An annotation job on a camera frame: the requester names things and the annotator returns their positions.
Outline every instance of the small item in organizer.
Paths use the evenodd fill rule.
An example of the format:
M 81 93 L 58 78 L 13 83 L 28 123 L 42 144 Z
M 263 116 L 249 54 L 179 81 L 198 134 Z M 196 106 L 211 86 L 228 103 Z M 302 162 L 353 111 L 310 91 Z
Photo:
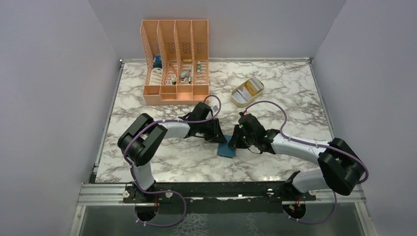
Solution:
M 162 62 L 162 60 L 161 60 L 161 55 L 156 55 L 156 56 L 155 56 L 155 58 L 153 59 L 153 62 L 155 62 L 155 61 L 160 61 L 160 62 Z
M 187 81 L 189 73 L 190 73 L 189 71 L 183 71 L 181 73 L 181 83 L 184 83 L 185 81 Z
M 162 62 L 160 62 L 160 61 L 155 61 L 155 62 L 153 63 L 153 67 L 154 67 L 154 68 L 161 68 L 161 69 L 162 69 Z
M 201 61 L 197 62 L 197 74 L 200 74 L 201 72 Z
M 162 69 L 154 68 L 150 71 L 149 85 L 161 85 Z
M 176 75 L 171 75 L 171 82 L 173 85 L 177 84 L 177 76 Z
M 192 83 L 193 82 L 193 69 L 190 69 L 190 73 L 188 74 L 188 83 Z

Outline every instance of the black mounting plate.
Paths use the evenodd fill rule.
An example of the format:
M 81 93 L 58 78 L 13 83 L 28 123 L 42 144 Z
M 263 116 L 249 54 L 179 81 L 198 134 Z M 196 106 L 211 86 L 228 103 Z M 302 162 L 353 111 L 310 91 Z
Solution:
M 282 191 L 284 183 L 284 181 L 159 182 L 148 191 L 174 190 L 181 193 L 186 198 L 188 213 L 282 213 L 283 201 L 297 201 L 293 196 Z M 123 203 L 155 202 L 154 195 L 143 197 L 135 186 L 127 185 L 126 190 L 130 196 L 124 198 Z M 315 196 L 308 193 L 303 194 L 301 198 L 302 201 L 316 200 Z M 158 194 L 158 203 L 163 206 L 159 208 L 159 213 L 163 214 L 178 214 L 183 207 L 182 200 L 175 194 L 172 197 Z

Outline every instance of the small bottle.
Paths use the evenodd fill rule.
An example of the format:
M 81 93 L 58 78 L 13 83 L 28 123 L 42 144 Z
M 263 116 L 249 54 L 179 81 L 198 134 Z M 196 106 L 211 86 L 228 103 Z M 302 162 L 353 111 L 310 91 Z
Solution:
M 201 61 L 197 62 L 197 74 L 200 74 L 201 72 Z
M 190 84 L 192 82 L 193 82 L 193 68 L 191 67 L 190 73 L 189 73 L 188 83 Z

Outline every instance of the screw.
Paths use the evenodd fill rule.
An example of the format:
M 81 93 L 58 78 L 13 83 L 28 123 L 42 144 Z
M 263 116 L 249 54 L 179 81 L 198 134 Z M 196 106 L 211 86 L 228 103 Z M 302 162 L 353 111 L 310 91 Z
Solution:
M 128 198 L 128 197 L 130 196 L 130 193 L 129 193 L 127 190 L 125 190 L 125 191 L 123 192 L 122 196 L 123 196 L 124 198 Z
M 267 194 L 270 196 L 274 195 L 273 189 L 269 188 Z

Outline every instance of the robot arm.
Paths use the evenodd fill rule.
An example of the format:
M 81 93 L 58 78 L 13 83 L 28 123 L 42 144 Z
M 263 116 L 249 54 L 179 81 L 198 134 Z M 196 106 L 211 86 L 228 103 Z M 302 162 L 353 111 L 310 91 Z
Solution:
M 211 143 L 226 143 L 226 138 L 220 129 L 217 118 L 210 119 L 206 122 L 194 123 L 194 121 L 205 120 L 210 112 L 210 106 L 200 102 L 191 113 L 180 117 L 182 121 L 190 123 L 184 123 L 178 120 L 178 122 L 156 124 L 145 132 L 144 135 L 147 135 L 146 138 L 139 137 L 132 144 L 127 150 L 127 155 L 132 160 L 133 172 L 142 189 L 147 190 L 155 183 L 150 167 L 150 160 L 155 155 L 163 139 L 189 138 L 195 136 L 202 137 Z M 125 152 L 126 147 L 133 138 L 153 122 L 154 120 L 151 116 L 146 113 L 141 114 L 119 138 L 118 147 L 122 153 Z
M 356 154 L 342 139 L 331 142 L 317 142 L 297 138 L 305 143 L 315 143 L 312 147 L 284 137 L 279 130 L 265 130 L 251 114 L 241 114 L 239 125 L 235 125 L 233 137 L 229 142 L 231 148 L 249 148 L 256 146 L 262 154 L 285 154 L 297 157 L 320 166 L 320 170 L 301 173 L 294 172 L 285 183 L 287 193 L 294 197 L 309 190 L 332 189 L 341 195 L 349 195 L 365 170 L 347 156 L 323 146 L 332 146 L 355 157 Z

